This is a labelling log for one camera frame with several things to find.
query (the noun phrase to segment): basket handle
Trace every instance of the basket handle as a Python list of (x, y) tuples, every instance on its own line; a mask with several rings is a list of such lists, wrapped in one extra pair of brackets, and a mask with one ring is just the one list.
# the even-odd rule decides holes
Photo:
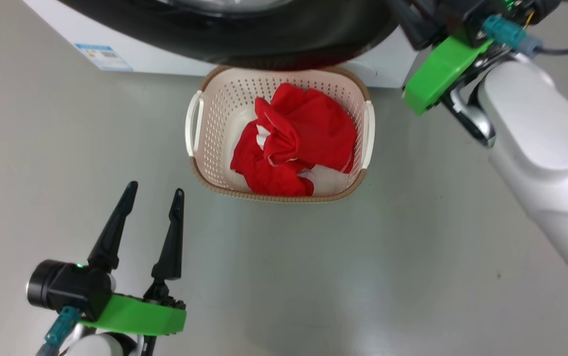
[(361, 169), (368, 169), (370, 160), (372, 159), (372, 151), (374, 149), (374, 134), (377, 126), (377, 116), (374, 113), (374, 106), (370, 100), (365, 102), (365, 112), (364, 112), (363, 122), (364, 128), (367, 126), (368, 131), (364, 133), (363, 144), (365, 148), (363, 150), (363, 166)]
[[(198, 118), (196, 119), (196, 133), (195, 138), (191, 137), (191, 126), (194, 122), (194, 113), (196, 113), (196, 104), (198, 104)], [(187, 108), (187, 115), (185, 115), (185, 148), (190, 157), (194, 157), (194, 152), (198, 150), (198, 142), (200, 140), (200, 125), (203, 121), (203, 106), (205, 100), (203, 99), (203, 92), (199, 90), (191, 97), (189, 107)]]

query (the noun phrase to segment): brown basket rim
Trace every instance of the brown basket rim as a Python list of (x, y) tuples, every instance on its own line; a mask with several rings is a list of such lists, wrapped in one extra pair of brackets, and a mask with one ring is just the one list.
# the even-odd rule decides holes
[[(212, 79), (214, 79), (214, 77), (216, 77), (216, 75), (219, 75), (222, 72), (230, 69), (234, 69), (234, 67), (220, 66), (214, 68), (214, 70), (209, 72), (209, 74), (207, 74), (207, 77), (205, 77), (203, 84), (200, 86), (200, 90), (205, 91), (209, 83), (212, 81)], [(361, 79), (359, 79), (359, 77), (354, 75), (352, 72), (339, 67), (329, 67), (318, 70), (322, 70), (323, 72), (330, 72), (334, 74), (343, 75), (348, 79), (350, 79), (351, 81), (354, 81), (357, 87), (359, 87), (359, 89), (361, 90), (363, 98), (366, 101), (370, 100), (370, 91), (368, 91), (368, 87), (366, 87), (365, 84), (363, 84), (363, 82), (361, 81)], [(348, 189), (344, 190), (343, 192), (339, 192), (338, 194), (333, 194), (329, 196), (274, 196), (274, 195), (255, 194), (252, 192), (240, 192), (240, 191), (234, 191), (231, 189), (218, 187), (216, 185), (211, 184), (207, 180), (207, 178), (205, 178), (205, 176), (203, 176), (202, 173), (200, 173), (200, 170), (198, 169), (198, 162), (196, 162), (195, 157), (190, 157), (189, 165), (191, 166), (191, 170), (192, 172), (194, 172), (194, 175), (196, 176), (200, 184), (204, 185), (207, 189), (210, 189), (213, 192), (226, 196), (234, 196), (236, 198), (241, 198), (246, 200), (270, 201), (273, 203), (327, 203), (330, 201), (340, 200), (352, 194), (352, 192), (354, 192), (359, 187), (359, 185), (361, 185), (361, 182), (363, 182), (363, 178), (365, 178), (367, 172), (367, 169), (361, 169), (359, 171), (359, 175), (354, 180), (354, 182), (352, 182), (352, 184), (348, 187)]]

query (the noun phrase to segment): label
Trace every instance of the label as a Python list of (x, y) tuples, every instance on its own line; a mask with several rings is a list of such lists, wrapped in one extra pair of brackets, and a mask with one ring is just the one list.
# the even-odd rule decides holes
[(101, 70), (132, 72), (132, 67), (108, 45), (75, 43), (75, 47)]

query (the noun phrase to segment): washing machine door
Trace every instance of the washing machine door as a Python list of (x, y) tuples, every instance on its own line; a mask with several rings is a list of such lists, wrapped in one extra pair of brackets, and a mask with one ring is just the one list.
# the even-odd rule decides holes
[(347, 61), (393, 32), (384, 0), (60, 0), (132, 38), (210, 63), (304, 70)]

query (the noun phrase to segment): green bracket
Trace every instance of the green bracket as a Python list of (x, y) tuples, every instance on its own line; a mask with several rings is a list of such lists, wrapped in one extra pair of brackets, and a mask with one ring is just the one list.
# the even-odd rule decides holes
[(438, 103), (440, 97), (486, 52), (493, 41), (472, 48), (457, 36), (449, 36), (431, 54), (405, 86), (404, 100), (417, 114), (422, 115)]
[(186, 311), (112, 295), (97, 322), (80, 324), (122, 334), (163, 336), (183, 331)]

